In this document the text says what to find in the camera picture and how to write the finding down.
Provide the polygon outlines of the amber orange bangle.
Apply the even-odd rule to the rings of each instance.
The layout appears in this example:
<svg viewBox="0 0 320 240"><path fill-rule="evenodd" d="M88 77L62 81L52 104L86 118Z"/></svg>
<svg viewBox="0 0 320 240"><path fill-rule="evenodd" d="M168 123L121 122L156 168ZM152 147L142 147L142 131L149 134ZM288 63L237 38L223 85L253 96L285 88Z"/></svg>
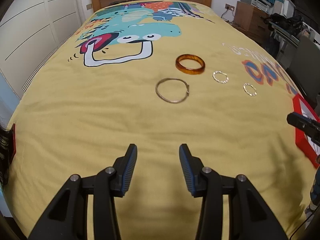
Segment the amber orange bangle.
<svg viewBox="0 0 320 240"><path fill-rule="evenodd" d="M193 54L183 54L175 61L176 68L185 74L199 75L205 71L206 64L199 56Z"/></svg>

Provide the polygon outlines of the thin silver bangle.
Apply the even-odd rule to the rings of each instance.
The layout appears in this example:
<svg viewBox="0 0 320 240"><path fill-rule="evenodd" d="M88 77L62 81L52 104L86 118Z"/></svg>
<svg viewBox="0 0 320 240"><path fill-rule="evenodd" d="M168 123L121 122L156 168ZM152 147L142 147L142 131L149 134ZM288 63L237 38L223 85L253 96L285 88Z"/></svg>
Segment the thin silver bangle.
<svg viewBox="0 0 320 240"><path fill-rule="evenodd" d="M178 78L164 78L155 85L156 95L163 101L171 104L182 103L189 97L189 84Z"/></svg>

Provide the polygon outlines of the green grey chair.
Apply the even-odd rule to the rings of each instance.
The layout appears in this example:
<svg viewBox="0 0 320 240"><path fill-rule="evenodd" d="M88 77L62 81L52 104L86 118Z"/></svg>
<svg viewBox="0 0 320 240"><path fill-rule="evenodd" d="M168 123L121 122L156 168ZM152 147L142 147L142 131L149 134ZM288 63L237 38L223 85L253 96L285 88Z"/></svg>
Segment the green grey chair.
<svg viewBox="0 0 320 240"><path fill-rule="evenodd" d="M313 105L319 95L319 48L302 36L287 72L301 93Z"/></svg>

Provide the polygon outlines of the cluttered desk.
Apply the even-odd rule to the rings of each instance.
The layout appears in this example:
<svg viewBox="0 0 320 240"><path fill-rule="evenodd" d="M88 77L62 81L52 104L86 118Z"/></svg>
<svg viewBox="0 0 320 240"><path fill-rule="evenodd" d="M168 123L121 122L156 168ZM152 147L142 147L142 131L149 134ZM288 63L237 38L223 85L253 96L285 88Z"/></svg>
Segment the cluttered desk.
<svg viewBox="0 0 320 240"><path fill-rule="evenodd" d="M274 6L278 5L280 13L274 12L263 18L271 32L268 41L264 43L264 49L276 58L277 55L285 54L287 46L288 50L296 49L302 36L310 38L319 47L319 33L304 23L302 15L294 15L296 7L291 0L276 0Z"/></svg>

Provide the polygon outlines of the wooden nightstand drawers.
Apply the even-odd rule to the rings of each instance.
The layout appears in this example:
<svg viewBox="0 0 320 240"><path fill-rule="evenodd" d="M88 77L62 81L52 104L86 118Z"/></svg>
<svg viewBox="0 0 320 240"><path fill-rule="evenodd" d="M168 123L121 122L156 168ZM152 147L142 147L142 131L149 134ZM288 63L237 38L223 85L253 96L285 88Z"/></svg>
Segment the wooden nightstand drawers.
<svg viewBox="0 0 320 240"><path fill-rule="evenodd" d="M232 26L262 46L270 36L268 23L264 23L268 17L269 14L259 8L237 1Z"/></svg>

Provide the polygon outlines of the yellow dinosaur bedspread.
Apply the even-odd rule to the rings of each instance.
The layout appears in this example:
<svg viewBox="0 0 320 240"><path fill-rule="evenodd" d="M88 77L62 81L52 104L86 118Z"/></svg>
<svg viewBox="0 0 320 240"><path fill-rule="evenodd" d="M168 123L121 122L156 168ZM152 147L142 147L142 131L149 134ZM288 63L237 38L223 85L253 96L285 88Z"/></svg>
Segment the yellow dinosaur bedspread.
<svg viewBox="0 0 320 240"><path fill-rule="evenodd" d="M205 71L180 72L183 54L203 59ZM214 71L228 83L216 82ZM156 95L167 77L189 84L187 100ZM248 176L297 239L316 171L286 120L298 93L270 54L204 5L139 1L100 10L35 75L10 120L16 154L4 195L11 214L29 235L71 174L94 175L135 144L129 191L116 200L122 239L193 239L201 201L184 181L178 148L185 143L218 173Z"/></svg>

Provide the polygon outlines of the white wardrobe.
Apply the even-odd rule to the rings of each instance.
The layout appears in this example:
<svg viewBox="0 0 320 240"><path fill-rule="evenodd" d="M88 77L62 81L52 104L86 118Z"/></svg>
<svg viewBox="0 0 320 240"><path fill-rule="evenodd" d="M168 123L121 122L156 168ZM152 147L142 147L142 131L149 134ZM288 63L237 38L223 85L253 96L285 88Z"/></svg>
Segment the white wardrobe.
<svg viewBox="0 0 320 240"><path fill-rule="evenodd" d="M79 27L76 0L13 1L1 20L1 73L19 98Z"/></svg>

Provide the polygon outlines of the wall power socket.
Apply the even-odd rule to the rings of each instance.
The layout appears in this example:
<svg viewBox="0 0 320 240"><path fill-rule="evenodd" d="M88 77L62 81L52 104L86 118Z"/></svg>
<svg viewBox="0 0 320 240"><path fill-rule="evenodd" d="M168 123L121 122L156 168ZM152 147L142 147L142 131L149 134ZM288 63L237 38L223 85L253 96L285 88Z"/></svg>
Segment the wall power socket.
<svg viewBox="0 0 320 240"><path fill-rule="evenodd" d="M235 7L233 6L233 5L230 5L230 4L225 4L225 8L227 9L227 10L230 10L230 11L234 11L234 9L235 9Z"/></svg>

